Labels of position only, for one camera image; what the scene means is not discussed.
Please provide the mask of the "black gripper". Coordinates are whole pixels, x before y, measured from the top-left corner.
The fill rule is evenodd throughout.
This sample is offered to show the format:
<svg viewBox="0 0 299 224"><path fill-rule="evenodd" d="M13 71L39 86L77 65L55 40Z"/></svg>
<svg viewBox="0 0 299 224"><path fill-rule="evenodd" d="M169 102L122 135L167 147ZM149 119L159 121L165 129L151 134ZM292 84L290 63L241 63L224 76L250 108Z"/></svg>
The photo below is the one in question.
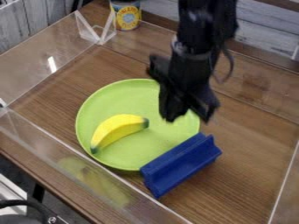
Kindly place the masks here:
<svg viewBox="0 0 299 224"><path fill-rule="evenodd" d="M207 123L221 107L221 101L212 90L210 78L221 50L216 49L203 58L199 53L173 50L173 57L150 55L147 72L161 85L159 113L173 123L191 109Z"/></svg>

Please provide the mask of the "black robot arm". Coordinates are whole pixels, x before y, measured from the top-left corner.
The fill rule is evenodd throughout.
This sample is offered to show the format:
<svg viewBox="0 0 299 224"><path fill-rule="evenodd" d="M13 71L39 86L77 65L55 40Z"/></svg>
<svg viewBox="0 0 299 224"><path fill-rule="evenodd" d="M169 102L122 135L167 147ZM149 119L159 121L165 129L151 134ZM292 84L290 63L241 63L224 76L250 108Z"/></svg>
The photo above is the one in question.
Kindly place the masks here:
<svg viewBox="0 0 299 224"><path fill-rule="evenodd" d="M210 81L230 76L216 74L221 56L234 58L226 42L236 37L238 0L179 0L179 24L170 57L153 54L147 72L161 85L159 113L167 122L193 111L207 122L221 101Z"/></svg>

